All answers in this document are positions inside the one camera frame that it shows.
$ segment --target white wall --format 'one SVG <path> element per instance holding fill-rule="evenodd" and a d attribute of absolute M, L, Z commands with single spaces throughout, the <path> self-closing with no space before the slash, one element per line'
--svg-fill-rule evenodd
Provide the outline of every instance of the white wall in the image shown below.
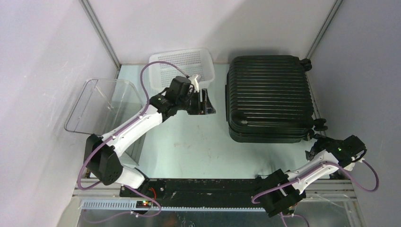
<path fill-rule="evenodd" d="M 91 0 L 121 63 L 206 47 L 215 62 L 243 54 L 304 57 L 334 0 Z"/>
<path fill-rule="evenodd" d="M 369 227 L 400 226 L 401 2 L 344 1 L 312 58 L 309 77 L 329 136 L 354 134 L 378 171 L 374 193 L 357 190 Z M 362 164 L 352 172 L 368 188 Z"/>
<path fill-rule="evenodd" d="M 78 0 L 1 1 L 1 226 L 55 226 L 85 136 L 63 125 L 83 82 L 115 68 Z"/>

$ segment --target ribbed suitcase shell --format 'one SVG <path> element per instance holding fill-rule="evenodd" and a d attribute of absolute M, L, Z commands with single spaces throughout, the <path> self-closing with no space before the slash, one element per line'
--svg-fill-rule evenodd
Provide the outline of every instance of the ribbed suitcase shell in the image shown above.
<path fill-rule="evenodd" d="M 229 134 L 235 141 L 295 143 L 314 126 L 305 69 L 297 57 L 236 57 L 226 94 Z"/>

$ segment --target clear plastic bin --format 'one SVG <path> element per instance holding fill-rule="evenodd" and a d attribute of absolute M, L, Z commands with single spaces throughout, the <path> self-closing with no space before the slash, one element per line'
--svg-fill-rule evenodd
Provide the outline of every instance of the clear plastic bin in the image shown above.
<path fill-rule="evenodd" d="M 144 106 L 132 83 L 123 79 L 89 79 L 74 104 L 65 123 L 65 130 L 102 135 L 109 132 Z M 132 144 L 122 164 L 137 166 L 145 135 Z"/>

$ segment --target basket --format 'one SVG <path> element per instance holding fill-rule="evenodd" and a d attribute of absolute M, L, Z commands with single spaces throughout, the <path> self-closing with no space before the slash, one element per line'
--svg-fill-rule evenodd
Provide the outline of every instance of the basket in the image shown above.
<path fill-rule="evenodd" d="M 188 49 L 154 54 L 149 62 L 166 61 L 181 68 L 188 76 L 200 75 L 199 89 L 208 88 L 215 78 L 212 57 L 207 49 Z M 177 69 L 167 64 L 149 66 L 150 86 L 157 92 L 169 87 L 176 76 L 183 76 Z"/>

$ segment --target floor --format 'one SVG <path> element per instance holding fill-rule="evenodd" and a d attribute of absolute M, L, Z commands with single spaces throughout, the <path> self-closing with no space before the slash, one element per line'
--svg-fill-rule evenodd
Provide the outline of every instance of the floor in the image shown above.
<path fill-rule="evenodd" d="M 131 81 L 139 96 L 143 65 L 123 65 L 119 79 Z M 296 144 L 238 143 L 228 134 L 225 112 L 227 64 L 216 64 L 216 78 L 208 88 L 216 114 L 190 116 L 180 112 L 146 134 L 139 169 L 152 178 L 254 178 L 305 163 L 313 141 Z M 147 74 L 144 83 L 148 85 Z M 150 95 L 156 92 L 146 86 Z"/>

